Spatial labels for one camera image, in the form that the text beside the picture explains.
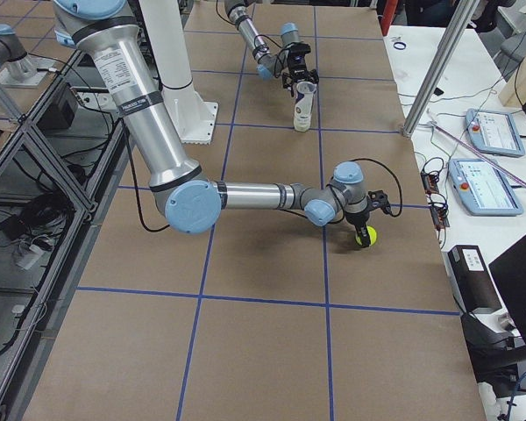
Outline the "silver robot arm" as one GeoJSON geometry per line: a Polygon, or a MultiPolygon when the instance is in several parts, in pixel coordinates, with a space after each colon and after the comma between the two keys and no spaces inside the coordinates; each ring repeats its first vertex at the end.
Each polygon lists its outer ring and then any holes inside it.
{"type": "Polygon", "coordinates": [[[248,13],[248,6],[253,1],[225,1],[224,8],[230,22],[236,27],[246,46],[257,62],[259,76],[268,80],[281,78],[282,87],[291,96],[302,93],[314,93],[319,83],[316,69],[309,70],[306,55],[311,52],[309,44],[300,38],[297,26],[286,23],[281,28],[281,44],[276,43],[279,51],[271,52],[266,40],[267,35],[260,33],[248,13]]]}
{"type": "Polygon", "coordinates": [[[179,8],[168,1],[57,1],[60,44],[90,56],[150,171],[149,188],[179,232],[209,230],[224,209],[293,211],[314,225],[353,225],[360,246],[373,243],[367,221],[375,195],[356,161],[334,168],[321,189],[300,183],[212,181],[189,157],[187,142],[208,143],[217,105],[193,85],[179,8]]]}

